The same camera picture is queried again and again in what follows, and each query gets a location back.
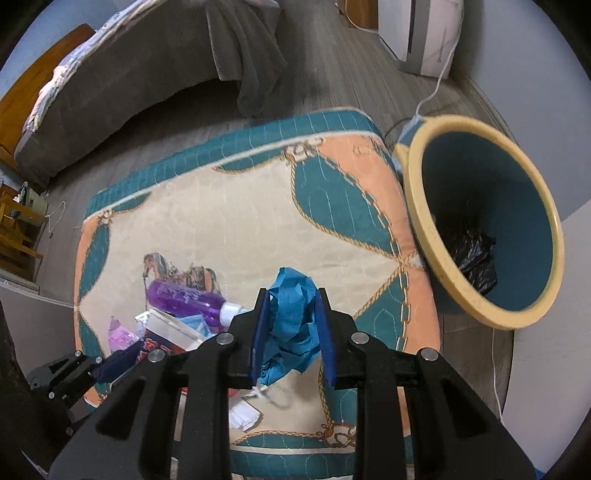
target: white wall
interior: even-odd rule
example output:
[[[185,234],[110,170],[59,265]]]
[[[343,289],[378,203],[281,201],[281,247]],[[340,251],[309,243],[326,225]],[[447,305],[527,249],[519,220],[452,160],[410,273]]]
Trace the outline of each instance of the white wall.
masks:
[[[83,23],[99,29],[133,0],[53,0],[35,19],[0,70],[0,98],[55,42]]]
[[[454,67],[496,107],[565,219],[591,199],[591,82],[532,0],[465,8]]]
[[[76,350],[73,306],[0,284],[0,301],[22,372]]]
[[[515,332],[503,417],[507,429],[547,472],[591,407],[591,202],[562,224],[566,261],[554,306]]]

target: yellow rim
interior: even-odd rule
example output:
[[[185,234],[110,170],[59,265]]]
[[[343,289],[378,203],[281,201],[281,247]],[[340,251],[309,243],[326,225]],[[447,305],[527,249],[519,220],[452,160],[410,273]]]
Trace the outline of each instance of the yellow rim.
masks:
[[[509,153],[529,175],[544,203],[552,232],[552,268],[548,283],[541,296],[524,310],[517,312],[505,310],[480,295],[455,266],[431,218],[423,188],[423,153],[426,146],[435,137],[454,131],[479,135]],[[554,302],[562,282],[564,239],[554,200],[540,172],[534,167],[531,160],[499,131],[483,122],[459,115],[442,115],[427,119],[415,134],[410,148],[403,148],[401,152],[408,152],[408,158],[402,159],[401,162],[404,166],[404,191],[413,228],[428,263],[451,297],[474,318],[498,329],[522,328],[531,325],[545,315]]]

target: purple liquid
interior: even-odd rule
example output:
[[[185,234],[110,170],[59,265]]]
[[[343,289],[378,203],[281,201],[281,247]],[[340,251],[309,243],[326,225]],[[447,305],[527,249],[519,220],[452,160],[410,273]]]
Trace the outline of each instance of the purple liquid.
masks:
[[[217,293],[156,279],[148,287],[147,297],[152,307],[177,318],[201,314],[210,327],[221,326],[220,309],[226,300]]]

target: purple bottle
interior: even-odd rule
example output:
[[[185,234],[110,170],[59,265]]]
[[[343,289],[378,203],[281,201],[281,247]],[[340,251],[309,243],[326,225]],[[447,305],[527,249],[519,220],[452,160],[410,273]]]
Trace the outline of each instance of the purple bottle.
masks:
[[[230,303],[217,293],[195,290],[159,278],[150,284],[146,295],[152,307],[177,318],[201,314],[207,325],[217,331],[227,330],[236,315],[247,312],[241,305]]]

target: baseboard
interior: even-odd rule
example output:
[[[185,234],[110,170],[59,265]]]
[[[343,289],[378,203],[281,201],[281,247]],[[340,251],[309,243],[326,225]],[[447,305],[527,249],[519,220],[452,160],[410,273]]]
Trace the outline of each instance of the baseboard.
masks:
[[[12,272],[0,268],[0,283],[3,283],[3,281],[6,280],[12,284],[22,287],[23,289],[26,289],[27,291],[39,295],[39,285],[36,285],[35,282],[25,280],[24,278],[21,278]]]
[[[493,121],[495,128],[503,132],[511,141],[517,143],[513,133],[511,133],[511,130],[509,129],[509,125],[507,125],[501,114],[482,90],[480,90],[478,85],[469,76],[464,75],[458,70],[452,71],[452,77],[472,105],[481,110],[483,114],[482,118],[490,118]]]
[[[48,297],[42,296],[39,292],[34,292],[34,291],[31,291],[26,288],[17,287],[17,286],[11,285],[10,283],[0,283],[0,293],[2,292],[2,289],[4,289],[4,288],[7,290],[11,290],[13,292],[16,292],[16,293],[20,293],[20,295],[24,295],[25,297],[29,297],[29,298],[38,300],[40,302],[51,303],[53,305],[59,305],[61,307],[68,307],[71,309],[74,308],[74,305],[72,305],[71,303],[66,303],[65,301],[50,299]]]

